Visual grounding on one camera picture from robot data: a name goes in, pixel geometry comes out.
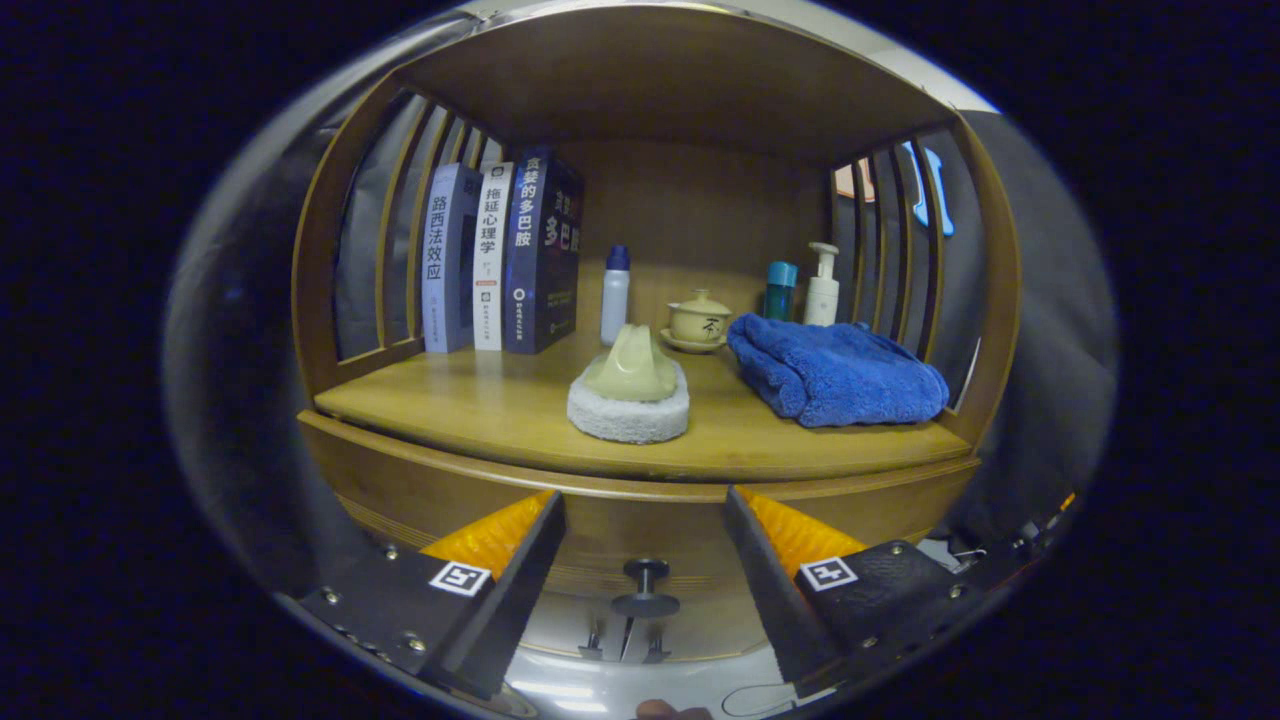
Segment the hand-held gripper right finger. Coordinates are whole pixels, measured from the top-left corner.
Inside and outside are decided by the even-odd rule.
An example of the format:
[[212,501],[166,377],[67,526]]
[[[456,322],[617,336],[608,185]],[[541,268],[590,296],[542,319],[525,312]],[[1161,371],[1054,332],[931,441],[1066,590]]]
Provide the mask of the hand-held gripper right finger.
[[986,591],[916,546],[865,546],[772,498],[728,488],[724,527],[782,679],[808,697],[864,691],[954,637]]

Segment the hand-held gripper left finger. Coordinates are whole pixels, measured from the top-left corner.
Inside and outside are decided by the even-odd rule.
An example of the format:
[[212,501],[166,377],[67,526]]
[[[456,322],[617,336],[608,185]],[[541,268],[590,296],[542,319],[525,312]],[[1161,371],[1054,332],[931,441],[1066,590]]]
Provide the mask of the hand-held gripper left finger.
[[374,547],[301,609],[401,671],[489,700],[566,533],[558,491],[530,496],[425,550]]

